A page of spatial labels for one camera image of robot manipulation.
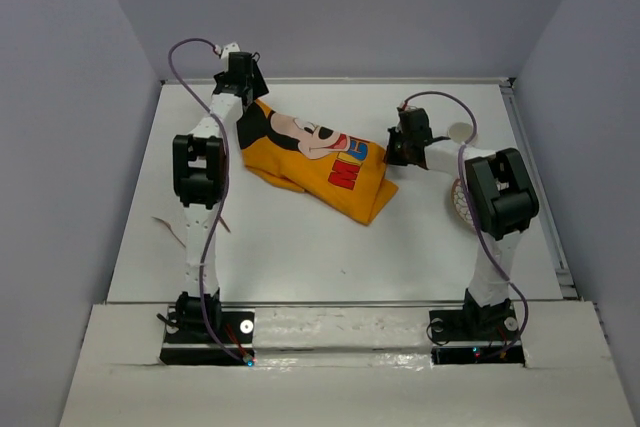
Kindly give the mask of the beige ceramic mug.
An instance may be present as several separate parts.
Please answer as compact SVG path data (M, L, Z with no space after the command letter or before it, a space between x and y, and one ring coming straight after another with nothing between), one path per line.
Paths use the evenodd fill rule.
M458 144L467 143L475 145L478 140L478 134L474 126L466 122L455 122L447 129L447 136Z

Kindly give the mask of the orange Mickey Mouse placemat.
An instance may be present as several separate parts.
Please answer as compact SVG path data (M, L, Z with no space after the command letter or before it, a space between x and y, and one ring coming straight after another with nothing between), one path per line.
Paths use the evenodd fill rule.
M371 224L398 191L386 178L380 145L279 113L260 100L245 109L236 132L251 173L310 194L360 224Z

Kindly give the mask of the floral patterned plate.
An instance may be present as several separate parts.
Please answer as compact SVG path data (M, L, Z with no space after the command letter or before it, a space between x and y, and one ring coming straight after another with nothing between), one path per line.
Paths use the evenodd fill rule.
M471 211L467 204L460 179L455 179L452 183L450 199L456 216L469 228L473 228Z

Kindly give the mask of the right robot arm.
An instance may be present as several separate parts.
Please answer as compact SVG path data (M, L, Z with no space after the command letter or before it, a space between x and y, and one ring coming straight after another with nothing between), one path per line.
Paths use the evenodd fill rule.
M479 149L433 134L426 111L401 107L389 128L386 161L446 173L458 183L478 238L472 279L457 310L433 311L427 332L438 347L450 342L517 343L527 327L510 296L522 291L511 278L516 249L539 213L539 200L521 153Z

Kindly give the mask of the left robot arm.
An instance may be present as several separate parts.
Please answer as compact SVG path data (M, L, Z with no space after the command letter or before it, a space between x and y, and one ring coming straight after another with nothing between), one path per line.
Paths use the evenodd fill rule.
M229 192L228 133L247 107L266 94L256 55L238 44L222 47L223 70L214 76L211 100L194 99L202 119L172 141L173 190L184 209L186 258L184 286L168 325L188 330L201 342L218 346L222 321L220 284L215 265L215 237Z

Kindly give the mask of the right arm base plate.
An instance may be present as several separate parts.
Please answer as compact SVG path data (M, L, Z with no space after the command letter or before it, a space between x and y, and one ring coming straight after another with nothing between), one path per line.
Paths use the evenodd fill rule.
M514 310L500 320L491 320L479 333L471 333L467 329L461 309L430 311L425 333L431 342L431 361L435 366L524 366L525 354L518 337L518 327Z

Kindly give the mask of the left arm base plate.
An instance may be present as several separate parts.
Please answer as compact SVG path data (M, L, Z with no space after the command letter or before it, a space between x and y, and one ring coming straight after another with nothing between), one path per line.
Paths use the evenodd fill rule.
M159 361L168 366L247 366L256 363L253 337L255 312L250 310L224 311L214 340L202 323L179 327L175 314L160 313L157 319L164 324L164 337Z

